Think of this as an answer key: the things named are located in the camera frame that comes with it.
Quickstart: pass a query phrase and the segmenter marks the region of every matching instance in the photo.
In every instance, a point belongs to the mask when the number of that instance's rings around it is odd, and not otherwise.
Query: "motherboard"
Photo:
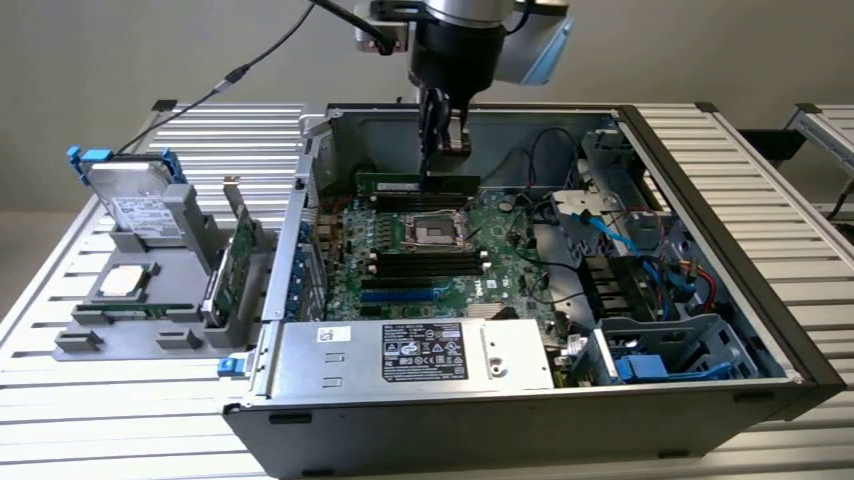
[[[524,234],[522,223],[514,226],[518,203],[480,192],[460,209],[379,212],[370,200],[344,198],[319,226],[331,267],[327,320],[503,314],[546,327],[552,308],[528,295],[534,287],[538,300],[551,300],[546,272],[519,255],[536,260],[536,249],[508,242]]]

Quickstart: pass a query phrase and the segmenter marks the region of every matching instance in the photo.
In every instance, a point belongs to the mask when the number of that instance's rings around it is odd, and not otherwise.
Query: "white wall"
[[[3,208],[76,210],[87,193],[64,162],[68,145],[120,144],[152,101],[203,94],[267,47],[304,5],[3,0]],[[552,83],[496,86],[484,100],[709,100],[739,126],[779,125],[798,101],[854,103],[851,0],[575,0],[572,12],[576,30]],[[408,95],[406,58],[358,54],[351,38],[350,27],[316,11],[288,46],[222,99],[392,101]],[[827,165],[805,161],[787,171],[833,196],[842,180]]]

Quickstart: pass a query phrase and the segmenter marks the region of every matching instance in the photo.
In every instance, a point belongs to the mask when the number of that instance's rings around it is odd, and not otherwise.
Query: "green circuit board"
[[[526,262],[516,256],[512,246],[507,242],[507,232],[520,207],[511,212],[499,211],[498,204],[507,199],[502,193],[480,193],[472,199],[466,211],[439,213],[376,213],[367,202],[355,200],[340,210],[342,232],[340,244],[350,242],[350,248],[343,254],[332,254],[343,258],[343,262],[334,260],[328,270],[330,297],[327,300],[327,315],[330,321],[348,321],[360,319],[419,319],[466,317],[467,308],[478,304],[500,304],[516,310],[519,318],[536,318],[544,325],[552,319],[550,305],[534,302],[527,296],[527,289],[519,284],[520,277],[526,284],[532,285],[543,275],[543,269]],[[419,252],[442,252],[454,249],[466,251],[486,250],[488,252],[490,269],[483,275],[438,277],[434,286],[434,301],[382,303],[380,314],[364,317],[360,314],[362,280],[371,278],[367,273],[368,255],[371,249],[386,253],[411,252],[414,247],[407,244],[407,225],[412,217],[455,218],[462,226],[462,236],[478,229],[475,235],[454,248],[420,248]],[[518,222],[516,231],[523,232]],[[538,258],[536,249],[520,249],[528,258]],[[550,300],[548,292],[538,291],[538,297]]]

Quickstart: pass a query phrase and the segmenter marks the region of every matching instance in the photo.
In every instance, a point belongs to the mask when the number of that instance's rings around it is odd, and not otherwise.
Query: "power supply label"
[[[129,228],[139,238],[180,238],[172,212],[157,197],[115,197],[119,225]]]
[[[462,324],[383,325],[383,378],[387,382],[467,380]]]

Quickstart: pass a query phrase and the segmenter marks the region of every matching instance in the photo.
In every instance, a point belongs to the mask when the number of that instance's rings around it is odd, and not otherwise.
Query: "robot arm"
[[[454,171],[468,158],[468,105],[492,81],[548,81],[572,25],[567,10],[567,0],[375,0],[356,7],[360,50],[388,55],[411,43],[422,178]]]

